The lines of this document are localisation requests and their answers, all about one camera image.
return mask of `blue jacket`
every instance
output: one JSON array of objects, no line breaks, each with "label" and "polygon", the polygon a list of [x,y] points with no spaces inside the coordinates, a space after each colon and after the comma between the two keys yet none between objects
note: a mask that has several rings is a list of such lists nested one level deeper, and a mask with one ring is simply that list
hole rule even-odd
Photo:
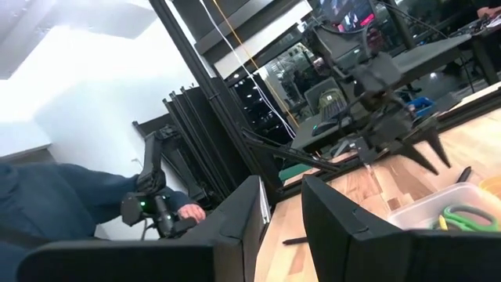
[{"label": "blue jacket", "polygon": [[[74,164],[0,163],[0,225],[50,240],[92,237],[96,225],[120,215],[120,203],[135,190],[137,176],[125,178]],[[178,210],[192,201],[169,188]],[[16,280],[29,250],[0,241],[0,281]]]}]

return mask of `orange cord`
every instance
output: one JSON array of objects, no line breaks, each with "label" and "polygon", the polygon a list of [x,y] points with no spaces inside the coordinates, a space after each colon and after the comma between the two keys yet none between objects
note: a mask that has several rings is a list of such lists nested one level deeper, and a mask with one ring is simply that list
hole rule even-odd
[{"label": "orange cord", "polygon": [[[219,13],[221,14],[222,18],[225,19],[225,22],[226,24],[228,24],[229,26],[229,29],[232,31],[232,34],[233,36],[235,36],[236,40],[240,43],[240,45],[242,46],[242,49],[245,51],[245,53],[247,54],[247,56],[249,57],[250,61],[252,62],[252,64],[254,65],[254,67],[256,68],[256,70],[259,69],[258,67],[258,64],[254,61],[254,59],[252,59],[252,56],[250,55],[250,53],[247,51],[247,49],[245,48],[245,45],[242,43],[242,40],[240,40],[240,37],[238,35],[236,35],[236,32],[235,30],[233,29],[232,25],[229,24],[229,21],[228,19],[226,18],[225,14],[222,12],[221,10],[221,7],[219,7],[219,4],[218,4],[218,1],[217,0],[212,0],[212,2],[214,3],[214,5],[216,5],[216,7],[218,8],[218,11]],[[285,109],[285,111],[287,112],[287,114],[289,115],[289,117],[292,119],[292,121],[294,122],[294,124],[299,128],[299,124],[297,123],[296,119],[292,116],[292,114],[289,112],[289,110],[287,109],[287,106],[283,103],[283,101],[280,99],[279,95],[276,93],[275,89],[267,82],[265,81],[265,84],[266,86],[268,86],[268,88],[270,88],[270,90],[272,91],[272,94],[275,96],[275,98],[278,99],[278,101],[280,101],[280,103],[282,104],[283,108]]]}]

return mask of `human hand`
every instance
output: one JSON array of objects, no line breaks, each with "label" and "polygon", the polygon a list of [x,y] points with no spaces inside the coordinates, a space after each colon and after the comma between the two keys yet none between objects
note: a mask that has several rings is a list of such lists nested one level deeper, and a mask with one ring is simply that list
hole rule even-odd
[{"label": "human hand", "polygon": [[498,8],[487,8],[487,7],[480,8],[477,11],[478,18],[481,19],[485,15],[487,15],[487,17],[489,17],[489,18],[492,18],[492,17],[494,17],[494,15],[496,15],[497,13],[499,13],[500,8],[501,7],[498,7]]},{"label": "human hand", "polygon": [[196,223],[205,219],[205,211],[198,204],[185,204],[178,210],[181,219],[194,218]]},{"label": "human hand", "polygon": [[492,10],[494,10],[494,13],[492,14],[492,16],[498,16],[501,13],[501,6],[497,7],[497,8],[493,8]]}]

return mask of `screen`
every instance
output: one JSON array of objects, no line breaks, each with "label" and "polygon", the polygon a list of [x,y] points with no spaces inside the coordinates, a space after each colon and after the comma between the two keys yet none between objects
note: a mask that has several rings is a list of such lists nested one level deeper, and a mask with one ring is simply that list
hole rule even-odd
[{"label": "screen", "polygon": [[369,0],[323,1],[322,11],[339,31],[357,31],[375,18]]}]

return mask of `wooden table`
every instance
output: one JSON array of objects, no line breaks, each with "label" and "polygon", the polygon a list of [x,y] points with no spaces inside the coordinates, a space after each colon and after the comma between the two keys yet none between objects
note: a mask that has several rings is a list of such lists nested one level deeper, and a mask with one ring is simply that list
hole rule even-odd
[{"label": "wooden table", "polygon": [[[500,86],[498,83],[476,92],[460,105]],[[437,168],[439,175],[397,156],[373,164],[371,171],[360,168],[329,184],[363,208],[386,219],[391,211],[452,185],[467,166],[473,169],[468,180],[473,184],[501,175],[501,109],[442,133],[441,140],[452,168],[445,167],[426,143],[416,145]],[[313,168],[305,174],[316,171]],[[301,179],[303,175],[288,181]],[[282,245],[286,239],[303,236],[301,195],[278,203],[259,251],[255,281],[317,281],[308,244]]]}]

